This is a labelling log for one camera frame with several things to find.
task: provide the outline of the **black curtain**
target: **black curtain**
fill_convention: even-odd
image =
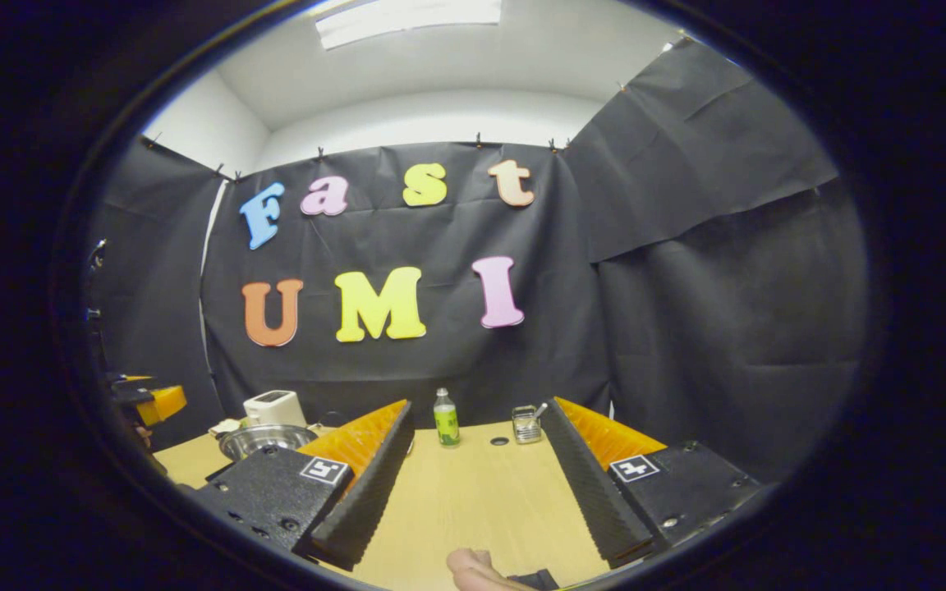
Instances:
[[[504,160],[528,168],[526,207],[499,198],[488,169]],[[402,198],[414,164],[446,169],[447,197],[412,207]],[[342,176],[347,208],[306,216],[301,199],[315,179]],[[277,235],[251,250],[244,203],[282,183]],[[353,419],[399,399],[414,404],[417,428],[431,428],[436,388],[446,387],[459,424],[510,418],[514,406],[563,396],[608,411],[604,323],[575,182],[552,150],[523,145],[417,144],[330,154],[248,176],[225,195],[211,233],[203,280],[211,363],[225,411],[270,389],[299,392],[308,420],[328,411]],[[484,328],[484,296],[471,265],[510,257],[517,326]],[[427,333],[357,343],[335,337],[342,317],[339,273],[362,272],[376,291],[391,270],[421,270],[417,305]],[[279,347],[249,339],[241,288],[270,284],[266,325],[281,322],[278,281],[297,277],[297,333]]]
[[[867,313],[852,199],[789,108],[683,41],[572,141],[616,419],[782,478],[851,391]]]
[[[90,298],[101,309],[109,369],[185,389],[188,404],[153,427],[154,449],[206,433],[225,418],[200,326],[200,260],[222,180],[161,146],[135,141],[105,183],[90,247],[108,239]]]

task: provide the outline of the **white appliance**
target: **white appliance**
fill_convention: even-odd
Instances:
[[[247,411],[251,426],[308,426],[305,422],[305,413],[301,412],[301,403],[297,400],[297,392],[290,392],[290,390],[269,390],[245,401],[243,408]]]

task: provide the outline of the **stainless steel bowl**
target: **stainless steel bowl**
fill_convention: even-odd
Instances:
[[[305,427],[258,425],[226,433],[221,437],[221,441],[218,441],[218,448],[221,448],[221,452],[228,456],[229,460],[239,461],[263,447],[274,445],[284,449],[297,449],[315,438],[316,434]]]

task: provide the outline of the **pink letter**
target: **pink letter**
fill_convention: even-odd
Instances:
[[[480,274],[480,285],[484,286],[484,317],[480,325],[484,328],[514,326],[525,321],[525,314],[513,305],[513,289],[510,287],[509,257],[488,257],[473,263],[473,270]]]
[[[337,216],[345,212],[348,205],[345,194],[349,190],[349,181],[342,179],[341,176],[324,176],[323,179],[316,179],[309,185],[309,190],[315,192],[310,192],[301,200],[301,213],[306,216],[315,216],[318,213]]]

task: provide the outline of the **wooden table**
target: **wooden table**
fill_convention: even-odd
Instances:
[[[510,442],[491,445],[496,437]],[[228,464],[209,434],[155,457],[197,488]],[[490,550],[503,575],[549,569],[562,587],[608,572],[549,440],[517,445],[509,422],[462,427],[457,448],[416,430],[363,561],[352,573],[323,568],[387,589],[454,589],[444,558],[457,547]]]

